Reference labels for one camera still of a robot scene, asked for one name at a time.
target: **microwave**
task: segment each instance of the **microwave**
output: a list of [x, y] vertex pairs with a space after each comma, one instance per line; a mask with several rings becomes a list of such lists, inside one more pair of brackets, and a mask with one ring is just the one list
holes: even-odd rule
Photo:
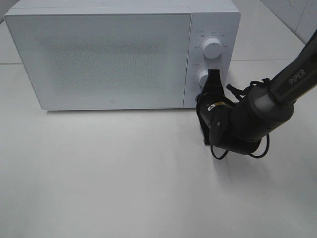
[[20, 0], [4, 16], [44, 110], [194, 108], [224, 83], [240, 21], [230, 0]]

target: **white knob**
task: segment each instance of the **white knob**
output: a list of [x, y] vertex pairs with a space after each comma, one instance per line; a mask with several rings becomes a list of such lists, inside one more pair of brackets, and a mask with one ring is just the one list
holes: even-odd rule
[[201, 87], [204, 87], [208, 78], [208, 70], [204, 70], [198, 74], [198, 81]]
[[222, 42], [216, 37], [208, 38], [203, 42], [203, 52], [205, 57], [214, 59], [222, 53]]

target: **black cable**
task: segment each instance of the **black cable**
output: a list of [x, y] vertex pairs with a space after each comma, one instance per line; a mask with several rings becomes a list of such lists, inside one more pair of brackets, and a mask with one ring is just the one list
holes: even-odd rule
[[213, 146], [210, 147], [210, 150], [211, 150], [212, 156], [214, 156], [218, 160], [222, 160], [229, 152], [228, 150], [226, 150], [220, 157], [217, 157], [213, 152]]
[[269, 134], [266, 135], [266, 148], [265, 148], [263, 154], [261, 154], [261, 155], [249, 154], [249, 155], [250, 155], [251, 157], [253, 157], [253, 158], [260, 159], [260, 158], [264, 157], [264, 156], [267, 154], [268, 149], [269, 149]]
[[246, 96], [251, 89], [256, 85], [268, 85], [270, 83], [270, 79], [264, 78], [262, 79], [263, 82], [260, 81], [251, 81], [250, 85], [246, 87], [244, 90], [237, 89], [233, 87], [231, 84], [227, 84], [226, 88], [238, 99], [239, 101], [242, 100], [241, 96]]

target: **white table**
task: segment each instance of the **white table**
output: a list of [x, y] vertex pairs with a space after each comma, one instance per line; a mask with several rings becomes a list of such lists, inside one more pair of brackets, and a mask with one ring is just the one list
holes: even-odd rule
[[[303, 44], [261, 2], [235, 2], [227, 83], [244, 88]], [[316, 237], [316, 105], [317, 90], [296, 103], [265, 158], [218, 161], [194, 110], [42, 111], [1, 24], [0, 237]]]

